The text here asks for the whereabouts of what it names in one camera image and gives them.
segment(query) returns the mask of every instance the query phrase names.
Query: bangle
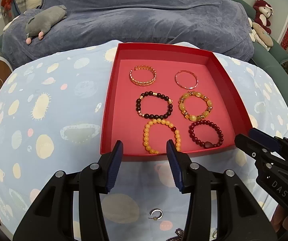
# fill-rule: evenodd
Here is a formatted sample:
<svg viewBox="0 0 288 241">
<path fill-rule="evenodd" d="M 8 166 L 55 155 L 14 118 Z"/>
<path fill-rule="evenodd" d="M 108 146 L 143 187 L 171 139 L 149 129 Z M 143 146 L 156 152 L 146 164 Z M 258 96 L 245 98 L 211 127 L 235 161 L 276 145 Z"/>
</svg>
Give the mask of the bangle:
<svg viewBox="0 0 288 241">
<path fill-rule="evenodd" d="M 167 101 L 167 104 L 168 104 L 167 112 L 164 115 L 154 115 L 154 114 L 149 115 L 148 113 L 142 114 L 141 113 L 141 101 L 142 101 L 142 99 L 145 96 L 155 96 L 157 98 L 161 98 L 161 99 Z M 136 100 L 136 111 L 138 112 L 139 116 L 144 117 L 144 118 L 149 118 L 149 119 L 158 119 L 158 118 L 160 118 L 160 119 L 164 119 L 164 118 L 168 118 L 172 114 L 172 111 L 173 111 L 172 102 L 173 101 L 168 96 L 165 96 L 164 94 L 160 94 L 160 93 L 156 93 L 156 92 L 152 92 L 152 91 L 144 92 Z"/>
<path fill-rule="evenodd" d="M 174 127 L 174 124 L 171 123 L 170 121 L 164 120 L 164 119 L 153 119 L 150 120 L 146 125 L 145 125 L 145 129 L 144 129 L 144 139 L 143 139 L 143 145 L 145 147 L 145 149 L 150 153 L 150 154 L 159 154 L 160 152 L 158 150 L 154 150 L 152 149 L 152 147 L 149 145 L 148 143 L 148 132 L 151 126 L 153 126 L 153 124 L 156 123 L 160 123 L 160 124 L 165 124 L 166 126 L 168 126 L 169 128 L 171 128 L 171 131 L 174 132 L 175 134 L 175 138 L 176 138 L 176 149 L 177 151 L 181 151 L 181 136 L 180 136 L 180 131 L 176 129 L 176 127 Z"/>
<path fill-rule="evenodd" d="M 203 141 L 199 140 L 197 137 L 195 137 L 194 127 L 201 125 L 201 124 L 208 125 L 208 126 L 212 127 L 213 129 L 215 129 L 215 131 L 217 132 L 217 134 L 219 136 L 219 141 L 216 144 L 212 144 L 209 141 L 203 142 Z M 213 122 L 211 122 L 209 120 L 208 121 L 207 120 L 202 120 L 202 121 L 200 120 L 200 121 L 193 122 L 188 128 L 189 128 L 189 130 L 188 130 L 189 136 L 196 143 L 196 145 L 200 145 L 201 147 L 204 147 L 204 148 L 215 148 L 215 147 L 219 147 L 223 144 L 224 138 L 223 138 L 222 131 L 220 130 L 220 127 L 218 127 L 216 124 L 214 124 Z"/>
<path fill-rule="evenodd" d="M 148 85 L 151 85 L 156 80 L 156 71 L 151 66 L 138 65 L 138 66 L 135 66 L 134 70 L 149 70 L 154 75 L 154 78 L 148 82 L 138 82 L 137 80 L 133 78 L 133 75 L 132 75 L 133 70 L 130 70 L 130 73 L 129 73 L 130 80 L 132 83 L 134 83 L 137 86 L 148 86 Z"/>
<path fill-rule="evenodd" d="M 195 86 L 188 88 L 188 87 L 185 87 L 185 86 L 181 85 L 181 84 L 176 80 L 177 75 L 180 74 L 180 73 L 189 73 L 189 74 L 193 75 L 194 78 L 195 78 L 195 80 L 196 80 Z M 175 82 L 176 82 L 176 84 L 177 84 L 179 87 L 181 87 L 181 88 L 183 88 L 183 89 L 186 89 L 186 90 L 191 90 L 191 89 L 196 88 L 196 86 L 197 86 L 197 84 L 198 84 L 198 79 L 197 79 L 196 75 L 195 75 L 193 72 L 191 72 L 191 71 L 189 71 L 189 70 L 181 70 L 181 71 L 179 71 L 178 73 L 175 74 Z"/>
<path fill-rule="evenodd" d="M 189 113 L 185 109 L 185 106 L 184 106 L 185 99 L 193 95 L 195 95 L 198 98 L 201 98 L 202 100 L 206 102 L 207 109 L 201 115 L 197 115 L 197 116 L 189 115 Z M 184 115 L 185 118 L 189 118 L 190 121 L 197 121 L 197 120 L 199 121 L 199 120 L 205 119 L 210 114 L 213 108 L 212 102 L 210 101 L 208 97 L 195 91 L 187 92 L 182 97 L 180 97 L 179 104 L 180 104 L 179 107 L 180 107 L 180 110 L 182 111 L 182 114 Z"/>
</svg>

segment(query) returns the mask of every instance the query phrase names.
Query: person's hand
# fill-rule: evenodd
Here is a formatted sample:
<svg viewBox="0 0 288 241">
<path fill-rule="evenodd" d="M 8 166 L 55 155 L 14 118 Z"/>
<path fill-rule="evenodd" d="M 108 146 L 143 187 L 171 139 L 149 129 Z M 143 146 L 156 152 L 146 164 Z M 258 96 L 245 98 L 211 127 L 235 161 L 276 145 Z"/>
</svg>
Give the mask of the person's hand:
<svg viewBox="0 0 288 241">
<path fill-rule="evenodd" d="M 283 226 L 285 230 L 288 230 L 288 215 L 284 210 L 284 208 L 281 207 L 280 205 L 278 205 L 275 209 L 275 212 L 271 220 L 271 224 L 275 232 L 278 232 L 281 226 Z"/>
</svg>

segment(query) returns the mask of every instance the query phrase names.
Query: red plush toy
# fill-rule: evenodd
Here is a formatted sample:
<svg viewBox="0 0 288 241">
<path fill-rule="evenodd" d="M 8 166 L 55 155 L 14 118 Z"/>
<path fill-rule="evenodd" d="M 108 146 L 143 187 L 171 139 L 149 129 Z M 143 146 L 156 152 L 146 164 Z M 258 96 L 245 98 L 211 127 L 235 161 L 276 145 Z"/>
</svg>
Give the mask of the red plush toy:
<svg viewBox="0 0 288 241">
<path fill-rule="evenodd" d="M 269 21 L 270 16 L 273 14 L 273 8 L 264 0 L 256 0 L 253 8 L 257 11 L 254 21 L 259 24 L 268 34 L 271 34 L 271 25 Z"/>
</svg>

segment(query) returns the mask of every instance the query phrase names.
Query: green sofa armrest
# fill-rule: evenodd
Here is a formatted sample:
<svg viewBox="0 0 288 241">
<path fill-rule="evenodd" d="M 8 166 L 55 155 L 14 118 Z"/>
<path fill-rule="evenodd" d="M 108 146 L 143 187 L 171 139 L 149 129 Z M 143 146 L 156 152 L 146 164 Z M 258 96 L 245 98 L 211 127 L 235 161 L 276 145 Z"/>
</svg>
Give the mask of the green sofa armrest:
<svg viewBox="0 0 288 241">
<path fill-rule="evenodd" d="M 278 61 L 279 64 L 285 63 L 288 61 L 288 53 L 284 50 L 276 40 L 272 38 L 273 47 L 269 50 L 269 53 Z"/>
<path fill-rule="evenodd" d="M 250 6 L 249 4 L 247 4 L 246 2 L 244 2 L 243 0 L 232 0 L 234 2 L 238 2 L 240 4 L 242 4 L 242 6 L 244 7 L 246 14 L 248 15 L 248 17 L 250 17 L 253 21 L 255 19 L 255 14 L 257 13 L 252 6 Z"/>
<path fill-rule="evenodd" d="M 254 55 L 250 63 L 264 70 L 273 79 L 288 106 L 288 75 L 277 60 L 260 44 L 253 43 Z"/>
</svg>

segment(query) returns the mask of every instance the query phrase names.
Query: light blue tablecloth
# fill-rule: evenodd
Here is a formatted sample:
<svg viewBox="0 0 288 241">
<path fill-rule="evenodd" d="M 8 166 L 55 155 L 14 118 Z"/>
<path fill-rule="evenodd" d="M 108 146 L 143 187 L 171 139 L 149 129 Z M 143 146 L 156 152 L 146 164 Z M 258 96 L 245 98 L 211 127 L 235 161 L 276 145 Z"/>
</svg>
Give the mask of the light blue tablecloth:
<svg viewBox="0 0 288 241">
<path fill-rule="evenodd" d="M 0 219 L 14 233 L 57 170 L 72 173 L 98 161 L 101 124 L 118 41 L 38 59 L 16 69 L 0 91 Z M 288 108 L 260 68 L 215 54 L 234 82 L 254 127 L 288 137 Z M 259 187 L 254 161 L 240 150 L 192 159 L 211 171 L 234 170 L 268 217 L 276 206 Z M 102 196 L 111 241 L 162 241 L 183 228 L 189 195 L 175 188 L 168 162 L 123 162 Z M 161 220 L 148 219 L 159 208 Z M 212 213 L 212 231 L 216 211 Z M 74 201 L 75 238 L 80 238 Z"/>
</svg>

